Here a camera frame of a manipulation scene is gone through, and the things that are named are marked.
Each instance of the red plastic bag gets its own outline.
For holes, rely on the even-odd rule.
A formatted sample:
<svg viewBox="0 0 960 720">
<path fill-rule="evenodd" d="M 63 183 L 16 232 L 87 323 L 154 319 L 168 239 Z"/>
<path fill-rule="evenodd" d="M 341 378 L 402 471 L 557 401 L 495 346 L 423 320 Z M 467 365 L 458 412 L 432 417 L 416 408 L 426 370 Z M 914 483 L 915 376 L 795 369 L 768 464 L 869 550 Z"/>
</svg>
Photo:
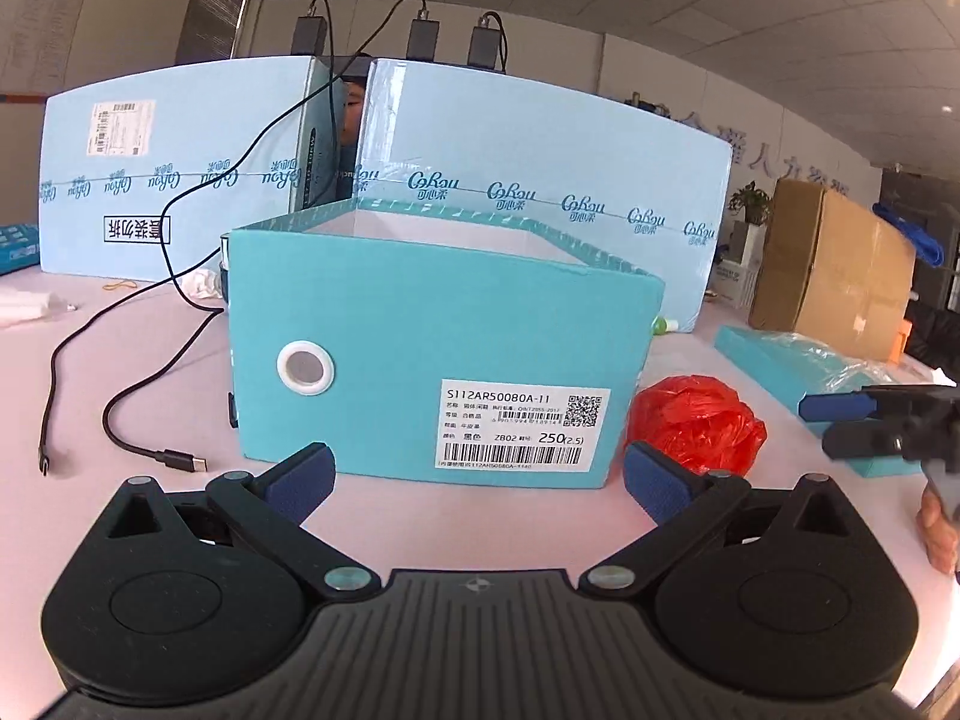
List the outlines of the red plastic bag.
<svg viewBox="0 0 960 720">
<path fill-rule="evenodd" d="M 647 442 L 699 474 L 726 469 L 743 476 L 767 427 L 719 379 L 670 376 L 634 395 L 626 440 Z"/>
</svg>

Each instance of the black cable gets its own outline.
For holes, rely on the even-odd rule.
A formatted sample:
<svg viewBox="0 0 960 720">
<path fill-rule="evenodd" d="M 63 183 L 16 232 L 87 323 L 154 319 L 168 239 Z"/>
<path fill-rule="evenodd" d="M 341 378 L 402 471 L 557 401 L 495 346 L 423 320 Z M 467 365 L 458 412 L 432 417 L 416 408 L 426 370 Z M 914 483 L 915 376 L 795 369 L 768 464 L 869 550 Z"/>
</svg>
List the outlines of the black cable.
<svg viewBox="0 0 960 720">
<path fill-rule="evenodd" d="M 189 266 L 189 268 L 186 269 L 185 271 L 181 271 L 179 274 L 173 274 L 173 276 L 168 276 L 167 278 L 163 279 L 163 281 L 157 281 L 157 283 L 151 284 L 149 287 L 144 287 L 140 290 L 137 290 L 135 293 L 130 293 L 129 295 L 125 295 L 123 298 L 120 298 L 119 300 L 114 301 L 114 303 L 110 303 L 109 306 L 107 306 L 106 308 L 100 309 L 96 314 L 93 314 L 93 316 L 90 317 L 90 319 L 88 319 L 85 322 L 85 324 L 83 324 L 77 330 L 74 330 L 69 336 L 64 338 L 56 346 L 56 348 L 53 351 L 53 354 L 50 355 L 50 391 L 47 392 L 47 405 L 43 409 L 43 418 L 40 420 L 40 441 L 37 444 L 37 456 L 38 456 L 38 459 L 40 459 L 40 472 L 44 476 L 47 475 L 47 471 L 50 469 L 50 455 L 47 452 L 47 435 L 50 432 L 50 418 L 51 418 L 51 415 L 53 414 L 54 399 L 56 398 L 56 360 L 58 360 L 58 357 L 61 355 L 61 352 L 64 351 L 64 348 L 66 348 L 66 346 L 70 343 L 70 341 L 73 341 L 74 338 L 77 338 L 77 336 L 79 336 L 81 333 L 88 330 L 89 327 L 94 322 L 97 322 L 97 320 L 100 317 L 104 316 L 105 314 L 108 314 L 109 312 L 112 312 L 112 310 L 117 308 L 118 306 L 122 306 L 128 300 L 133 300 L 133 298 L 138 298 L 138 296 L 142 295 L 143 293 L 149 293 L 150 290 L 155 290 L 157 287 L 162 287 L 164 284 L 169 283 L 171 280 L 175 280 L 180 278 L 181 276 L 185 276 L 186 274 L 189 274 L 190 271 L 195 271 L 216 253 L 217 253 L 216 251 L 212 251 L 210 252 L 210 254 L 203 257 L 203 260 L 200 260 L 195 265 Z"/>
<path fill-rule="evenodd" d="M 368 47 L 368 45 L 370 45 L 373 42 L 373 40 L 376 39 L 376 36 L 383 31 L 385 26 L 388 23 L 390 23 L 390 19 L 395 14 L 395 12 L 397 12 L 397 9 L 400 7 L 400 4 L 402 4 L 403 1 L 406 1 L 406 0 L 397 0 L 394 3 L 394 6 L 392 6 L 390 11 L 387 13 L 386 18 L 381 22 L 381 24 L 375 30 L 373 30 L 373 34 L 371 34 L 371 36 L 368 37 L 367 40 L 363 42 L 363 44 L 357 49 L 357 51 L 354 52 L 354 54 L 351 57 L 349 57 L 349 60 L 347 60 L 347 64 L 344 65 L 344 69 L 340 71 L 338 74 L 335 74 L 334 76 L 332 74 L 333 73 L 333 60 L 332 60 L 333 32 L 332 32 L 332 19 L 330 19 L 331 20 L 331 23 L 330 23 L 330 29 L 331 29 L 330 31 L 330 57 L 331 57 L 330 73 L 332 74 L 330 76 L 330 80 L 326 81 L 325 84 L 315 89 L 309 95 L 306 95 L 306 97 L 304 97 L 298 103 L 295 103 L 294 105 L 287 108 L 287 110 L 285 110 L 275 119 L 273 119 L 272 122 L 270 122 L 270 124 L 267 124 L 266 127 L 261 129 L 261 131 L 257 134 L 256 138 L 253 139 L 253 142 L 247 147 L 247 150 L 244 151 L 240 159 L 238 159 L 235 163 L 233 163 L 230 167 L 228 167 L 227 170 L 224 170 L 223 172 L 219 173 L 219 175 L 214 175 L 213 177 L 208 178 L 208 180 L 206 181 L 200 181 L 199 184 L 196 184 L 195 186 L 192 186 L 189 189 L 182 191 L 180 194 L 177 194 L 176 196 L 172 197 L 167 202 L 167 204 L 163 206 L 163 210 L 160 211 L 160 222 L 161 222 L 160 227 L 162 228 L 163 226 L 162 221 L 167 217 L 167 213 L 173 207 L 174 203 L 180 201 L 181 199 L 188 196 L 189 194 L 193 194 L 194 191 L 203 189 L 204 187 L 208 187 L 211 184 L 214 184 L 217 181 L 220 181 L 221 179 L 226 178 L 231 172 L 236 170 L 237 167 L 240 167 L 240 165 L 242 165 L 243 162 L 246 161 L 247 157 L 250 156 L 253 150 L 256 148 L 256 145 L 261 141 L 263 136 L 270 131 L 272 127 L 274 127 L 279 122 L 283 121 L 283 119 L 285 119 L 294 111 L 306 105 L 306 103 L 309 103 L 310 100 L 313 100 L 313 98 L 315 98 L 318 94 L 322 93 L 326 89 L 331 90 L 330 105 L 331 105 L 331 111 L 332 111 L 333 82 L 336 80 L 339 80 L 343 76 L 346 69 L 349 69 L 349 66 L 352 64 L 353 60 L 357 59 L 357 57 L 363 53 L 364 49 L 366 49 L 366 47 Z M 421 0 L 421 4 L 425 10 L 426 0 Z M 330 18 L 329 5 L 328 5 L 328 18 Z M 334 132 L 333 132 L 334 137 L 337 136 L 335 124 L 336 124 L 336 119 L 334 117 Z M 94 314 L 93 317 L 90 317 L 90 320 L 84 326 L 80 327 L 80 329 L 74 331 L 69 336 L 67 336 L 63 341 L 61 341 L 58 344 L 58 346 L 54 349 L 53 354 L 51 354 L 50 356 L 50 391 L 47 394 L 47 404 L 43 410 L 43 418 L 40 421 L 40 441 L 38 442 L 38 447 L 37 447 L 37 456 L 38 456 L 38 463 L 40 464 L 40 472 L 44 476 L 47 475 L 47 471 L 49 470 L 49 467 L 50 467 L 50 456 L 47 452 L 47 434 L 49 433 L 49 430 L 50 430 L 50 418 L 51 418 L 51 414 L 53 413 L 54 400 L 56 397 L 56 358 L 59 357 L 59 353 L 61 353 L 61 351 L 63 351 L 64 348 L 66 348 L 66 346 L 70 343 L 70 341 L 73 341 L 74 338 L 77 338 L 81 333 L 85 332 L 86 329 L 88 329 L 94 322 L 96 322 L 97 319 L 102 317 L 104 314 L 107 314 L 107 312 L 112 311 L 117 306 L 123 305 L 128 300 L 135 298 L 136 295 L 142 295 L 142 293 L 146 293 L 149 290 L 155 289 L 163 284 L 166 284 L 167 282 L 170 282 L 174 285 L 176 292 L 184 300 L 184 302 L 187 303 L 187 305 L 190 305 L 193 308 L 197 309 L 198 311 L 204 312 L 205 314 L 210 314 L 210 316 L 207 317 L 200 324 L 200 327 L 193 334 L 193 336 L 190 337 L 190 340 L 187 341 L 187 343 L 184 344 L 184 346 L 181 346 L 181 349 L 176 353 L 176 355 L 174 355 L 174 357 L 171 358 L 171 361 L 168 362 L 167 365 L 162 367 L 159 371 L 155 372 L 153 375 L 148 376 L 146 379 L 142 379 L 136 384 L 132 386 L 128 386 L 126 389 L 119 392 L 117 395 L 114 395 L 110 399 L 109 403 L 107 403 L 107 407 L 104 408 L 104 414 L 103 414 L 104 432 L 107 433 L 107 437 L 109 438 L 109 440 L 111 440 L 114 443 L 114 445 L 117 445 L 121 449 L 126 449 L 128 452 L 133 452 L 134 454 L 138 454 L 138 455 L 144 455 L 146 457 L 152 457 L 157 461 L 162 461 L 162 463 L 166 464 L 167 466 L 174 467 L 175 469 L 189 470 L 189 471 L 206 469 L 206 461 L 200 458 L 194 458 L 192 455 L 185 454 L 184 452 L 176 452 L 175 450 L 169 450 L 169 449 L 162 450 L 162 451 L 151 451 L 151 450 L 144 449 L 143 447 L 131 445 L 128 442 L 124 442 L 122 439 L 120 439 L 120 437 L 117 437 L 117 435 L 114 434 L 114 432 L 112 431 L 112 428 L 109 425 L 110 411 L 117 403 L 119 403 L 128 395 L 142 388 L 143 386 L 147 386 L 148 384 L 151 384 L 152 382 L 157 381 L 157 379 L 160 378 L 160 376 L 164 375 L 168 370 L 170 370 L 171 367 L 174 367 L 174 365 L 176 365 L 176 362 L 182 356 L 184 356 L 186 351 L 189 350 L 190 346 L 192 346 L 194 341 L 196 341 L 196 339 L 200 336 L 200 333 L 203 333 L 203 330 L 205 330 L 206 327 L 208 327 L 208 324 L 210 324 L 210 322 L 213 322 L 213 319 L 215 319 L 215 317 L 219 317 L 219 315 L 224 312 L 224 309 L 220 306 L 205 306 L 205 305 L 200 305 L 200 303 L 195 303 L 186 295 L 186 293 L 184 293 L 184 289 L 181 288 L 181 285 L 179 285 L 178 281 L 176 280 L 181 278 L 181 276 L 185 276 L 186 274 L 189 274 L 189 272 L 191 271 L 195 271 L 200 266 L 203 266 L 203 263 L 205 263 L 211 257 L 214 257 L 216 255 L 217 250 L 210 252 L 210 254 L 206 255 L 205 258 L 203 258 L 203 260 L 200 260 L 194 266 L 191 266 L 189 269 L 186 269 L 186 271 L 181 271 L 179 274 L 176 274 L 174 272 L 173 265 L 170 262 L 170 254 L 167 251 L 167 245 L 165 240 L 163 240 L 162 234 L 160 235 L 160 253 L 163 255 L 163 261 L 167 268 L 167 274 L 169 274 L 167 278 L 163 279 L 162 281 L 158 281 L 155 284 L 151 284 L 149 287 L 144 287 L 141 290 L 137 290 L 135 293 L 130 293 L 129 295 L 126 295 L 124 298 L 120 298 L 119 300 L 117 300 L 116 303 L 112 303 L 109 306 L 107 306 L 107 308 L 104 308 L 101 311 L 97 312 L 97 314 Z"/>
<path fill-rule="evenodd" d="M 318 0 L 310 1 L 310 11 L 313 11 L 314 5 Z M 330 11 L 330 0 L 323 0 L 323 6 L 326 8 L 326 23 L 328 24 L 328 34 L 330 36 L 330 74 L 333 75 L 333 13 Z M 330 186 L 330 182 L 334 184 L 337 183 L 337 177 L 340 174 L 340 148 L 339 148 L 339 136 L 340 132 L 337 130 L 337 114 L 333 108 L 333 84 L 328 84 L 329 88 L 326 90 L 326 96 L 330 101 L 330 132 L 333 136 L 333 151 L 332 153 L 332 162 L 330 170 L 330 177 L 326 182 L 326 185 L 321 189 L 318 194 L 324 194 Z"/>
<path fill-rule="evenodd" d="M 488 10 L 480 18 L 486 19 L 488 17 L 493 18 L 500 27 L 500 45 L 498 46 L 498 50 L 500 53 L 500 67 L 505 73 L 507 71 L 507 56 L 510 50 L 507 45 L 507 30 L 503 28 L 503 19 L 500 18 L 500 14 L 497 13 L 496 10 Z"/>
<path fill-rule="evenodd" d="M 141 379 L 136 384 L 131 384 L 131 386 L 128 386 L 126 389 L 122 389 L 121 391 L 117 392 L 117 394 L 107 401 L 107 405 L 104 406 L 103 415 L 104 433 L 107 434 L 107 438 L 111 440 L 114 445 L 117 445 L 121 449 L 124 449 L 128 452 L 133 452 L 134 455 L 143 455 L 144 457 L 156 460 L 170 469 L 179 469 L 181 471 L 206 471 L 206 461 L 203 458 L 194 457 L 193 455 L 188 455 L 185 452 L 178 452 L 174 449 L 155 451 L 125 442 L 121 437 L 117 436 L 113 432 L 112 427 L 110 427 L 110 412 L 112 412 L 113 408 L 125 397 L 132 395 L 138 389 L 152 384 L 153 382 L 157 381 L 160 376 L 165 375 L 165 373 L 169 371 L 170 368 L 174 367 L 174 365 L 179 362 L 179 359 L 186 354 L 187 349 L 193 346 L 194 341 L 197 338 L 200 338 L 200 333 L 205 331 L 206 327 L 208 327 L 208 324 L 213 322 L 214 319 L 217 319 L 217 317 L 219 317 L 219 315 L 223 312 L 224 309 L 220 308 L 219 306 L 209 310 L 208 316 L 203 320 L 203 322 L 200 323 L 200 327 L 194 331 L 194 334 L 190 336 L 189 340 L 186 341 L 181 348 L 179 348 L 179 351 L 170 358 L 170 361 L 167 362 L 166 365 L 164 365 L 160 370 L 157 370 L 157 372 L 150 374 L 144 379 Z"/>
<path fill-rule="evenodd" d="M 363 50 L 366 49 L 366 47 L 368 47 L 368 45 L 370 45 L 373 42 L 373 40 L 376 39 L 376 36 L 383 31 L 385 26 L 388 23 L 390 23 L 390 19 L 394 16 L 395 12 L 397 12 L 397 8 L 400 7 L 400 4 L 402 4 L 403 1 L 406 1 L 406 0 L 397 0 L 394 3 L 394 6 L 392 6 L 390 11 L 387 13 L 386 18 L 382 20 L 378 28 L 373 30 L 373 34 L 371 34 L 371 36 L 368 37 L 367 40 L 363 42 L 363 45 L 361 45 L 356 50 L 356 52 L 354 52 L 353 55 L 349 57 L 349 60 L 347 60 L 347 64 L 344 65 L 344 69 L 342 71 L 340 71 L 338 74 L 335 74 L 334 76 L 331 76 L 330 80 L 327 83 L 318 87 L 309 95 L 306 95 L 306 97 L 303 98 L 299 103 L 294 103 L 293 105 L 291 105 L 283 113 L 277 116 L 272 122 L 270 122 L 270 124 L 267 124 L 266 127 L 261 129 L 261 131 L 257 134 L 256 138 L 253 138 L 253 142 L 249 146 L 247 146 L 247 150 L 243 152 L 243 155 L 240 157 L 240 159 L 238 159 L 230 167 L 228 167 L 227 170 L 224 170 L 223 172 L 218 173 L 218 175 L 214 175 L 205 181 L 200 181 L 199 184 L 195 184 L 189 189 L 182 191 L 180 194 L 177 194 L 176 196 L 171 197 L 171 199 L 167 201 L 167 204 L 163 206 L 163 210 L 160 211 L 160 222 L 161 222 L 160 226 L 162 227 L 162 221 L 166 218 L 167 212 L 173 207 L 174 203 L 179 202 L 181 199 L 184 199 L 188 194 L 193 194 L 194 191 L 203 189 L 204 187 L 208 187 L 211 184 L 215 184 L 217 181 L 220 181 L 223 178 L 226 178 L 228 175 L 230 175 L 231 172 L 236 170 L 237 167 L 240 167 L 241 165 L 243 165 L 243 162 L 246 162 L 247 157 L 251 155 L 253 150 L 256 148 L 256 145 L 260 143 L 263 136 L 266 135 L 267 132 L 269 132 L 272 127 L 282 122 L 286 117 L 288 117 L 294 111 L 306 105 L 306 103 L 309 103 L 309 101 L 313 100 L 313 98 L 315 98 L 320 92 L 323 92 L 326 89 L 328 89 L 328 87 L 333 85 L 334 81 L 339 80 L 343 76 L 344 72 L 347 71 L 347 68 L 349 68 L 349 66 L 352 64 L 353 60 L 357 59 L 357 57 L 363 53 Z M 426 8 L 426 0 L 421 0 L 421 2 L 424 4 L 424 8 Z M 163 254 L 163 261 L 167 266 L 168 274 L 173 274 L 174 269 L 173 269 L 173 266 L 170 264 L 170 254 L 167 252 L 167 245 L 166 245 L 166 242 L 163 240 L 162 235 L 160 235 L 160 253 Z M 176 283 L 176 279 L 174 280 L 173 283 L 174 283 L 174 286 L 176 287 L 176 291 L 179 293 L 179 296 L 183 298 L 187 304 L 193 306 L 198 311 L 209 312 L 211 310 L 209 306 L 202 306 L 199 303 L 195 303 L 193 302 L 193 300 L 188 298 L 186 296 L 186 293 L 184 293 L 184 290 L 181 288 L 181 286 L 178 283 Z"/>
</svg>

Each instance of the power adapter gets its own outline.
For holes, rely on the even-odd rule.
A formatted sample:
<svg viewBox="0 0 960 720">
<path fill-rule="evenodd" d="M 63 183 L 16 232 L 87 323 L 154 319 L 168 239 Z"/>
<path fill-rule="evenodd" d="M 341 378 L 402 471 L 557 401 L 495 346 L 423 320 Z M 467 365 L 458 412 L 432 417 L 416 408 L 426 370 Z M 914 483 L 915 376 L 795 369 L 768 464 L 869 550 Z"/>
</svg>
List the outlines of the power adapter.
<svg viewBox="0 0 960 720">
<path fill-rule="evenodd" d="M 467 66 L 480 70 L 493 70 L 500 48 L 501 32 L 487 26 L 474 26 L 467 52 Z"/>
<path fill-rule="evenodd" d="M 291 56 L 323 55 L 326 43 L 326 19 L 323 16 L 300 16 L 294 26 L 294 39 L 290 45 Z"/>
<path fill-rule="evenodd" d="M 410 23 L 410 37 L 407 39 L 407 59 L 416 62 L 432 62 L 437 55 L 437 36 L 440 34 L 440 22 L 427 18 L 425 10 Z"/>
</svg>

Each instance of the pink table surface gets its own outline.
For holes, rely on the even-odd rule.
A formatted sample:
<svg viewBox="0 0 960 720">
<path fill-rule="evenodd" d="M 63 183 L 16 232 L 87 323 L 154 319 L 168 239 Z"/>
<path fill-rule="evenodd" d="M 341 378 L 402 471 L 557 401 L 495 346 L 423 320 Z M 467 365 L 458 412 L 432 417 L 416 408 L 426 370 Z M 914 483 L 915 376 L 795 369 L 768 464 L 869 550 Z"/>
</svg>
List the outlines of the pink table surface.
<svg viewBox="0 0 960 720">
<path fill-rule="evenodd" d="M 37 471 L 37 431 L 54 346 L 116 299 L 104 281 L 41 274 L 0 279 L 0 287 L 52 290 L 79 306 L 57 319 L 0 330 L 0 717 L 36 716 L 62 686 L 40 637 L 40 610 L 59 572 L 104 503 L 128 476 L 151 474 L 165 490 L 196 490 L 229 469 L 256 473 L 227 423 L 227 319 L 215 319 L 181 364 L 116 412 L 123 437 L 208 458 L 210 473 L 186 474 L 115 448 L 100 426 L 104 403 L 153 372 L 203 318 L 169 288 L 108 314 L 61 358 L 52 423 L 53 473 Z M 923 477 L 861 479 L 831 464 L 790 413 L 710 345 L 718 324 L 738 322 L 704 306 L 693 335 L 656 338 L 642 382 L 674 373 L 714 375 L 737 389 L 766 421 L 769 439 L 748 478 L 792 488 L 800 474 L 827 471 L 885 547 L 920 610 L 920 633 L 896 690 L 918 704 L 960 659 L 960 591 L 926 562 L 913 517 Z M 519 569 L 565 567 L 576 577 L 645 533 L 653 523 L 623 490 L 619 469 L 601 490 L 511 490 L 417 484 L 341 475 L 304 527 L 371 565 Z"/>
</svg>

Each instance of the window blind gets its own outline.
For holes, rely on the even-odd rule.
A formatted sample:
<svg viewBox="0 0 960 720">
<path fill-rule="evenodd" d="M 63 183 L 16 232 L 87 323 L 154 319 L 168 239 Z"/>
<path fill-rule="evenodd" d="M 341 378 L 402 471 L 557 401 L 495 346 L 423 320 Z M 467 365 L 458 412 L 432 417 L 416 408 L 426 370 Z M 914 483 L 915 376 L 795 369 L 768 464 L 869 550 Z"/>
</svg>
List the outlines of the window blind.
<svg viewBox="0 0 960 720">
<path fill-rule="evenodd" d="M 190 0 L 176 47 L 176 64 L 229 59 L 246 0 Z"/>
</svg>

